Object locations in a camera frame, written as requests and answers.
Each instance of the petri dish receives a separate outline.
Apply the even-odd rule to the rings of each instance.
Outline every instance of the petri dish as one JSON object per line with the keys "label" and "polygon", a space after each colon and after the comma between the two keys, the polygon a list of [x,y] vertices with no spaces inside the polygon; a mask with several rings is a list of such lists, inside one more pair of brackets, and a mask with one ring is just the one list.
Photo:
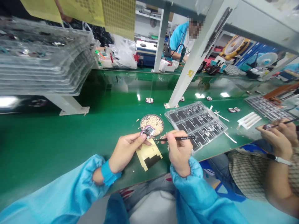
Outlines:
{"label": "petri dish", "polygon": [[164,130],[164,122],[162,118],[155,114],[145,115],[140,121],[140,128],[143,130],[147,125],[155,128],[154,136],[161,134]]}

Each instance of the green table surface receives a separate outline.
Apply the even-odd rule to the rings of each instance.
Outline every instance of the green table surface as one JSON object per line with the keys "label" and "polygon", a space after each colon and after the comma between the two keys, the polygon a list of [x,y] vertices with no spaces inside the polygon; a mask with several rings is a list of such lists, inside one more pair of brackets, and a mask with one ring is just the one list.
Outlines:
{"label": "green table surface", "polygon": [[[37,108],[34,113],[8,114],[0,117],[0,210],[59,176],[76,168],[94,154],[108,159],[122,135],[139,132],[141,119],[147,114],[157,114],[165,123],[162,134],[173,129],[164,116],[167,103],[178,80],[178,76],[132,71],[93,70],[85,82],[80,96],[75,97],[82,106],[90,106],[84,115],[59,116],[60,109],[45,111]],[[198,153],[198,161],[205,160],[230,149],[242,146],[256,137],[254,128],[246,132],[237,130],[237,120],[252,112],[243,99],[246,90],[271,91],[283,83],[272,80],[258,81],[227,79],[216,77],[194,77],[186,90],[185,102],[195,101],[220,111],[220,115],[230,120],[222,120],[228,133],[237,142],[233,143],[224,134],[209,143]],[[226,92],[230,97],[223,98]],[[211,96],[212,101],[196,96]],[[145,102],[146,97],[154,98],[153,104]],[[240,112],[231,114],[229,107],[239,107]],[[257,125],[265,124],[262,119]],[[157,145],[163,159],[147,172],[143,170],[135,154],[124,169],[122,177],[109,189],[108,193],[138,184],[169,172],[170,161],[166,145]]]}
{"label": "green table surface", "polygon": [[[182,73],[182,69],[184,67],[179,66],[177,69],[174,70],[174,72],[165,72],[164,74],[168,74],[168,75],[180,75]],[[116,69],[116,68],[104,68],[104,70],[111,70],[111,71],[121,71],[121,72],[151,72],[151,70],[154,69],[152,67],[143,67],[140,68],[138,67],[137,69]],[[251,79],[249,77],[247,77],[246,75],[243,76],[229,76],[226,74],[221,74],[221,73],[217,73],[216,75],[209,75],[208,73],[205,72],[201,72],[201,73],[196,73],[195,76],[200,76],[200,77],[216,77],[216,78],[229,78],[229,79],[243,79],[243,80],[255,80],[256,79]]]}

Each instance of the blue smock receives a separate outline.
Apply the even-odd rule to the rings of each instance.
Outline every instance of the blue smock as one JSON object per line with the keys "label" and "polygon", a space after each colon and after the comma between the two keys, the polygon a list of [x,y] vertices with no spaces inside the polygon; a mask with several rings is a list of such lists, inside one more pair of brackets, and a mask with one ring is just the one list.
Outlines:
{"label": "blue smock", "polygon": [[[97,186],[92,181],[93,172],[104,162],[103,157],[94,155],[79,167],[15,201],[0,213],[0,223],[76,224],[92,203],[108,190],[107,186]],[[203,170],[193,157],[190,157],[189,164],[191,175],[186,178],[180,177],[170,166],[172,180],[178,190],[178,223],[248,223],[229,199],[218,197],[203,179]],[[129,223],[128,213],[118,193],[111,195],[108,201],[104,223]]]}
{"label": "blue smock", "polygon": [[[189,21],[186,23],[183,23],[179,25],[177,28],[175,28],[174,32],[172,33],[169,41],[169,47],[171,50],[176,50],[180,44],[184,44],[186,34],[187,34],[187,28],[189,27]],[[176,52],[181,53],[183,46],[181,45]]]}

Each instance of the yellow adhesive sheet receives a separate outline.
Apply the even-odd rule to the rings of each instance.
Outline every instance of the yellow adhesive sheet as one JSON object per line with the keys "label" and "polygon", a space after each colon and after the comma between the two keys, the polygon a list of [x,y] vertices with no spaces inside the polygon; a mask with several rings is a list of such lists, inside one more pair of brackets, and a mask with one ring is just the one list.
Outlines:
{"label": "yellow adhesive sheet", "polygon": [[62,23],[59,10],[54,0],[21,0],[21,2],[30,15]]}
{"label": "yellow adhesive sheet", "polygon": [[136,150],[138,159],[141,163],[141,166],[144,168],[144,171],[148,170],[148,167],[146,166],[145,161],[144,161],[145,159],[147,159],[147,158],[151,159],[155,155],[160,156],[161,159],[163,158],[162,154],[159,151],[159,149],[158,149],[156,143],[154,142],[154,140],[151,138],[151,139],[148,139],[148,141],[150,143],[152,143],[151,146],[147,146],[147,145],[143,144],[141,149]]}
{"label": "yellow adhesive sheet", "polygon": [[66,16],[105,27],[101,0],[59,0],[59,3]]}
{"label": "yellow adhesive sheet", "polygon": [[102,0],[107,32],[134,40],[136,0]]}

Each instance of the wire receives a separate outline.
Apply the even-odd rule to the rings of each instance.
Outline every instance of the wire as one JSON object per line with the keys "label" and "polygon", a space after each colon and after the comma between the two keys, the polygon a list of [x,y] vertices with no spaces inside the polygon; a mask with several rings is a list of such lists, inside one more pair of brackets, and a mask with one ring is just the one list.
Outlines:
{"label": "wire", "polygon": [[183,44],[180,44],[180,45],[174,50],[174,52],[171,54],[171,57],[172,57],[172,55],[177,51],[177,49],[178,49],[181,45],[183,45]]}

